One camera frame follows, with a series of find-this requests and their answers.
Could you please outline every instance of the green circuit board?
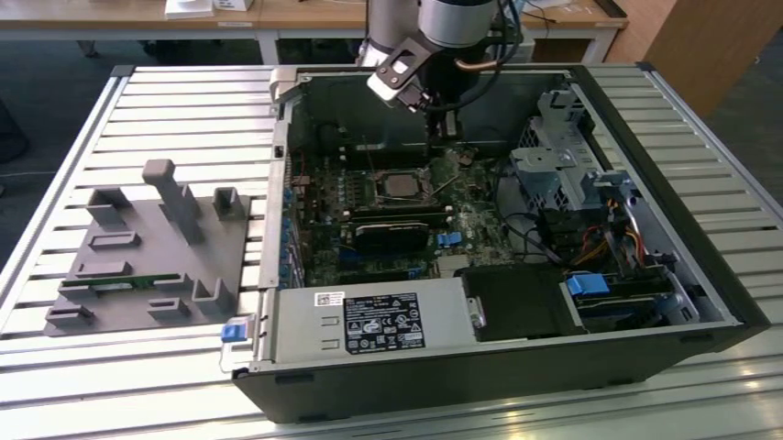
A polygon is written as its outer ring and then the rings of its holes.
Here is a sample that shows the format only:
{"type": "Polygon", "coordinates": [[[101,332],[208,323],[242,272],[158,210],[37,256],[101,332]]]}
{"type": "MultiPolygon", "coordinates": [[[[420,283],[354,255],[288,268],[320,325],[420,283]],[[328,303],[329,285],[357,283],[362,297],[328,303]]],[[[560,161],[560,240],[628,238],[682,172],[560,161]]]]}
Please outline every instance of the green circuit board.
{"type": "MultiPolygon", "coordinates": [[[[438,278],[436,260],[465,255],[470,266],[502,264],[513,260],[509,241],[502,235],[500,220],[490,197],[490,167],[494,159],[472,160],[465,151],[446,149],[425,168],[414,170],[316,170],[313,181],[321,196],[318,218],[304,212],[305,228],[304,280],[306,286],[329,286],[360,282],[421,280],[438,278]],[[404,255],[364,258],[349,245],[352,227],[340,221],[349,206],[378,207],[386,201],[377,198],[376,182],[384,173],[408,172],[420,176],[426,197],[421,204],[450,207],[448,227],[432,228],[421,251],[404,255]],[[458,232],[461,241],[441,246],[437,236],[458,232]]],[[[406,205],[406,200],[392,201],[406,205]]]]}

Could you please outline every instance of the blue connector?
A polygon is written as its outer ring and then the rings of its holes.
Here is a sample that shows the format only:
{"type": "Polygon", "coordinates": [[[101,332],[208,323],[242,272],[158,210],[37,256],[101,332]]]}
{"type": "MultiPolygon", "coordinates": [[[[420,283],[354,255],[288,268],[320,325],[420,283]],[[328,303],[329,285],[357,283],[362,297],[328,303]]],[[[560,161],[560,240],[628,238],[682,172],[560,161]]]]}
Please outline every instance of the blue connector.
{"type": "Polygon", "coordinates": [[[441,248],[448,248],[453,245],[458,245],[462,242],[462,233],[452,232],[449,234],[437,234],[437,245],[441,248]]]}

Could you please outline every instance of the wooden desk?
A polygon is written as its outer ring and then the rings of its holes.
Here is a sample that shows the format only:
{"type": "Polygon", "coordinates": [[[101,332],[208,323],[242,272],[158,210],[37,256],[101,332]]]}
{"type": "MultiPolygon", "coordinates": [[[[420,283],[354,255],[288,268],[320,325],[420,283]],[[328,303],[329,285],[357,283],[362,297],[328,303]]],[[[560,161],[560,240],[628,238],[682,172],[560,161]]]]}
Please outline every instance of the wooden desk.
{"type": "MultiPolygon", "coordinates": [[[[589,40],[584,62],[600,62],[622,20],[608,18],[592,0],[548,8],[556,20],[546,31],[541,20],[524,16],[524,31],[534,39],[589,40]]],[[[0,39],[127,40],[254,39],[265,64],[278,64],[278,39],[361,39],[361,0],[256,0],[246,12],[214,11],[214,16],[166,20],[165,0],[0,0],[0,39]]]]}
{"type": "Polygon", "coordinates": [[[220,29],[253,28],[257,0],[246,12],[166,20],[165,0],[0,0],[0,29],[220,29]]]}
{"type": "Polygon", "coordinates": [[[533,9],[529,14],[522,15],[524,33],[536,39],[533,61],[541,62],[602,62],[616,32],[628,24],[625,18],[608,16],[593,0],[533,9]]]}
{"type": "Polygon", "coordinates": [[[165,0],[0,0],[0,40],[257,40],[261,2],[246,12],[166,20],[165,0]]]}
{"type": "Polygon", "coordinates": [[[362,0],[262,0],[258,27],[268,29],[361,29],[362,0]]]}

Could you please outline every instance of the motherboard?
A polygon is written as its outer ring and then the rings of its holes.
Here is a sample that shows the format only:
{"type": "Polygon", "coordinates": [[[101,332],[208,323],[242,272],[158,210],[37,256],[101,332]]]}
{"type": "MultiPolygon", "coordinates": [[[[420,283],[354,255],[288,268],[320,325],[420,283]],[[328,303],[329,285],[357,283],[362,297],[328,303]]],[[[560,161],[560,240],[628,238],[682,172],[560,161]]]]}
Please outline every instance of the motherboard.
{"type": "Polygon", "coordinates": [[[492,199],[496,159],[453,147],[392,168],[361,147],[292,167],[302,170],[293,183],[305,285],[445,278],[510,262],[492,199]]]}

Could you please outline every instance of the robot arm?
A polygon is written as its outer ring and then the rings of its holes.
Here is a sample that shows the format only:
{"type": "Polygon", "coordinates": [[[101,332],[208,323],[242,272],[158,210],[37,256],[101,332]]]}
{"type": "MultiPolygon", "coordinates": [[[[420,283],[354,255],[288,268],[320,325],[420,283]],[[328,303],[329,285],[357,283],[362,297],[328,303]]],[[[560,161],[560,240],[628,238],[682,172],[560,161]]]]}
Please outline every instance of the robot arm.
{"type": "Polygon", "coordinates": [[[458,109],[473,102],[494,84],[498,69],[521,43],[518,16],[512,0],[508,8],[516,32],[510,48],[501,0],[370,0],[368,41],[361,65],[376,71],[366,85],[389,105],[401,103],[422,111],[430,138],[458,138],[458,109]],[[501,37],[490,37],[494,15],[501,37]],[[485,60],[489,46],[501,56],[485,60]],[[481,71],[494,74],[470,92],[481,71]]]}

